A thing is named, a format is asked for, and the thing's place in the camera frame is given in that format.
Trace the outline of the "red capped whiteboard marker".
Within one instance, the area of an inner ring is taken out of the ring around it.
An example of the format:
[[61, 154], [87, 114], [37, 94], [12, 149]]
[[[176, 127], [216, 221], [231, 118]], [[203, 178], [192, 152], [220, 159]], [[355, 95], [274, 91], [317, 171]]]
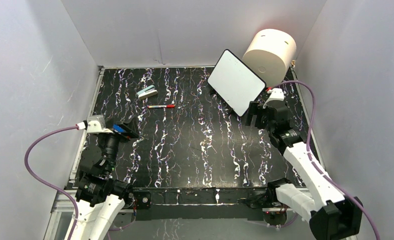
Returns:
[[171, 109], [175, 108], [174, 104], [168, 104], [168, 105], [149, 105], [147, 106], [148, 109]]

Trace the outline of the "black framed whiteboard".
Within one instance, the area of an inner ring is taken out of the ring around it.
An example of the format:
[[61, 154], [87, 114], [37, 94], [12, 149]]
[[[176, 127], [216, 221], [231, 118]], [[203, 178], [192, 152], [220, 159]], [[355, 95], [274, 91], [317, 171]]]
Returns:
[[239, 117], [256, 100], [267, 84], [229, 49], [225, 49], [207, 83]]

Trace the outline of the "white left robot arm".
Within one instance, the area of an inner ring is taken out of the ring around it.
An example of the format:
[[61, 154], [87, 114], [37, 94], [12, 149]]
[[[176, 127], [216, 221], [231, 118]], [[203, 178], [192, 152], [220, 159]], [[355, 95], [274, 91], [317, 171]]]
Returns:
[[78, 130], [95, 135], [101, 156], [81, 169], [66, 240], [102, 240], [122, 208], [135, 201], [132, 186], [111, 178], [116, 168], [120, 144], [139, 138], [138, 121], [132, 116], [126, 121], [106, 120], [103, 115], [92, 115], [77, 123]]

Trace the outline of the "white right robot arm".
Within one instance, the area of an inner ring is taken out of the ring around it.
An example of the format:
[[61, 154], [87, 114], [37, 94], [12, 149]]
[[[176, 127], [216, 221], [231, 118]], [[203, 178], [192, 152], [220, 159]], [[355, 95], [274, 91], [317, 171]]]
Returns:
[[317, 240], [341, 240], [360, 232], [362, 204], [351, 199], [326, 180], [327, 172], [322, 169], [310, 146], [301, 133], [290, 123], [289, 108], [281, 100], [267, 104], [251, 101], [245, 125], [267, 131], [271, 144], [289, 162], [302, 178], [309, 195], [299, 190], [287, 178], [271, 181], [266, 192], [260, 195], [260, 203], [290, 207], [309, 224]]

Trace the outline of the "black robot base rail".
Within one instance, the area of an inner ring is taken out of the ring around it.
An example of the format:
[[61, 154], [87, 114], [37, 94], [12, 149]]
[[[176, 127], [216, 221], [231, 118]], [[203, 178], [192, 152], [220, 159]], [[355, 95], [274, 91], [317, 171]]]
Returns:
[[141, 188], [132, 190], [138, 221], [245, 219], [283, 224], [290, 208], [265, 187]]

